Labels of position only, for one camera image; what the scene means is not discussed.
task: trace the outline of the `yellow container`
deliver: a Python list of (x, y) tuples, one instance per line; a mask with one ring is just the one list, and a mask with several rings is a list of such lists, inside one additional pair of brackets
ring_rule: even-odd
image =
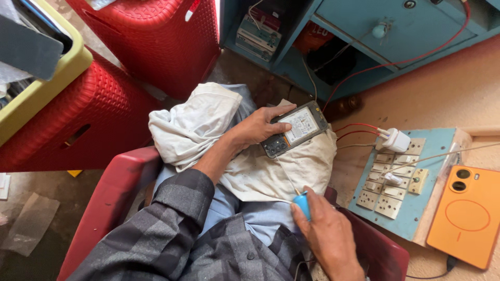
[(84, 47), (80, 33), (44, 0), (36, 3), (72, 37), (71, 49), (63, 55), (50, 81), (37, 79), (0, 110), (0, 147), (21, 129), (92, 63), (92, 54)]

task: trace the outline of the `plaid shirt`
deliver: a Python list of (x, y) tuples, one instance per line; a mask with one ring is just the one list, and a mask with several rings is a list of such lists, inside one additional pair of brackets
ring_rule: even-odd
[[(236, 214), (197, 240), (213, 197), (199, 170), (166, 179), (151, 205), (106, 235), (68, 280), (294, 280), (304, 256), (284, 226), (267, 247)], [(296, 279), (312, 280), (305, 263)]]

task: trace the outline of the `gray checkered sleeve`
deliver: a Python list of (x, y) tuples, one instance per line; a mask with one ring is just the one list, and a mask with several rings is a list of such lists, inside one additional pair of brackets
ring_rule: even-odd
[(68, 280), (177, 280), (213, 197), (199, 170), (166, 179), (151, 205), (106, 235)]

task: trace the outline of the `blue drawer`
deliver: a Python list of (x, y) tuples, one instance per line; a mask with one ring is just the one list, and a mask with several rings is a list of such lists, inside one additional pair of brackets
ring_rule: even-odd
[[(363, 44), (393, 63), (439, 47), (460, 30), (465, 20), (464, 15), (463, 21), (457, 23), (429, 0), (417, 0), (411, 9), (405, 8), (404, 3), (405, 0), (324, 0), (316, 14), (353, 38), (362, 38)], [(390, 23), (391, 27), (385, 37), (377, 39), (368, 32), (380, 22)], [(445, 49), (475, 36), (465, 29)]]

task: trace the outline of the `red cable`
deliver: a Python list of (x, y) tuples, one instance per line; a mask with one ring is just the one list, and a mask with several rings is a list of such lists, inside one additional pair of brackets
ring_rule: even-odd
[(347, 135), (350, 135), (350, 134), (353, 134), (353, 133), (372, 133), (372, 134), (375, 134), (377, 136), (380, 136), (380, 133), (376, 132), (376, 131), (371, 131), (371, 130), (355, 130), (355, 131), (350, 131), (348, 133), (345, 133), (343, 134), (341, 137), (337, 138), (337, 142), (342, 139), (343, 137), (347, 136)]
[(365, 123), (352, 123), (352, 124), (346, 125), (346, 126), (340, 128), (340, 129), (336, 130), (334, 133), (337, 133), (338, 131), (343, 130), (343, 129), (345, 129), (345, 128), (349, 127), (349, 126), (353, 126), (353, 125), (363, 125), (363, 126), (372, 127), (375, 130), (378, 129), (375, 126), (372, 126), (372, 125), (369, 125), (369, 124), (365, 124)]
[(448, 41), (446, 41), (446, 43), (444, 43), (441, 46), (439, 46), (439, 47), (437, 47), (437, 48), (435, 48), (435, 49), (433, 49), (431, 51), (428, 51), (428, 52), (426, 52), (426, 53), (424, 53), (422, 55), (414, 57), (414, 58), (410, 58), (410, 59), (403, 60), (403, 61), (398, 61), (398, 62), (392, 62), (392, 63), (377, 65), (377, 66), (370, 67), (370, 68), (367, 68), (365, 70), (361, 70), (361, 71), (358, 71), (356, 73), (353, 73), (353, 74), (349, 75), (347, 78), (345, 78), (344, 80), (342, 80), (340, 83), (337, 84), (337, 86), (335, 87), (335, 89), (331, 93), (330, 97), (326, 101), (326, 103), (325, 103), (325, 105), (323, 107), (323, 110), (321, 110), (321, 112), (325, 111), (325, 109), (327, 108), (328, 103), (330, 102), (330, 100), (334, 96), (334, 94), (337, 91), (337, 89), (339, 88), (339, 86), (342, 85), (342, 83), (344, 83), (347, 79), (349, 79), (349, 78), (351, 78), (351, 77), (353, 77), (355, 75), (361, 74), (363, 72), (370, 71), (370, 70), (374, 70), (374, 69), (378, 69), (378, 68), (382, 68), (382, 67), (393, 66), (393, 65), (405, 64), (405, 63), (409, 63), (409, 62), (421, 59), (421, 58), (426, 57), (426, 56), (428, 56), (428, 55), (430, 55), (430, 54), (432, 54), (432, 53), (434, 53), (436, 51), (439, 51), (444, 46), (448, 45), (451, 41), (453, 41), (455, 38), (457, 38), (457, 36), (460, 33), (462, 33), (462, 31), (464, 31), (464, 29), (466, 28), (467, 24), (469, 24), (469, 19), (471, 18), (471, 8), (469, 7), (469, 3), (467, 3), (467, 0), (464, 1), (464, 2), (462, 2), (462, 5), (463, 5), (463, 8), (465, 9), (465, 22), (463, 23), (462, 28), (460, 28), (460, 30), (452, 38), (450, 38)]

